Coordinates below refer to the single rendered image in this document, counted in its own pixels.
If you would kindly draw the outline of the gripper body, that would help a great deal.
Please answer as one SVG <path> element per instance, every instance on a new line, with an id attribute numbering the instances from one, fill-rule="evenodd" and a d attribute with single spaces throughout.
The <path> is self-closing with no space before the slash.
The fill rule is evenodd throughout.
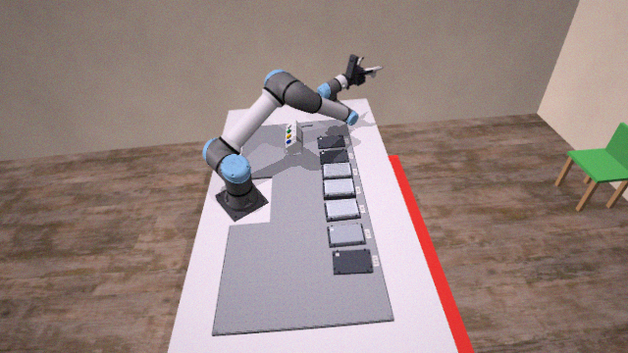
<path id="1" fill-rule="evenodd" d="M 359 74 L 362 71 L 363 71 L 363 68 L 357 66 L 354 78 L 349 78 L 346 74 L 342 74 L 342 76 L 344 76 L 347 80 L 347 86 L 348 86 L 347 90 L 349 89 L 349 86 L 353 85 L 354 83 L 355 83 L 354 85 L 359 86 L 365 82 L 365 76 L 362 76 Z M 348 79 L 350 80 L 350 82 L 348 82 Z"/>

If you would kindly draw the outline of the grey operator button panel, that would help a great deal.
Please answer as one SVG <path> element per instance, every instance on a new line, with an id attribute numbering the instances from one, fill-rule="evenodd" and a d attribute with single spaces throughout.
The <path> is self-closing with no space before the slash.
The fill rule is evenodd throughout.
<path id="1" fill-rule="evenodd" d="M 302 127 L 298 121 L 293 121 L 286 126 L 286 150 L 287 156 L 302 155 Z"/>

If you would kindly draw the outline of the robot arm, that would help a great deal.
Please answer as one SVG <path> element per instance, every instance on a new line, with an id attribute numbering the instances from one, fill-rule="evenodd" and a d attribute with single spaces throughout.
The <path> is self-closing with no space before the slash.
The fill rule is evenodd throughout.
<path id="1" fill-rule="evenodd" d="M 239 155 L 241 147 L 277 108 L 287 104 L 293 109 L 324 115 L 350 126 L 358 120 L 358 114 L 344 107 L 337 98 L 337 93 L 347 88 L 347 80 L 342 75 L 323 83 L 317 88 L 318 93 L 284 70 L 270 72 L 264 85 L 261 97 L 235 126 L 226 135 L 210 139 L 203 148 L 204 160 L 225 182 L 227 206 L 236 212 L 250 210 L 258 201 L 250 165 Z"/>

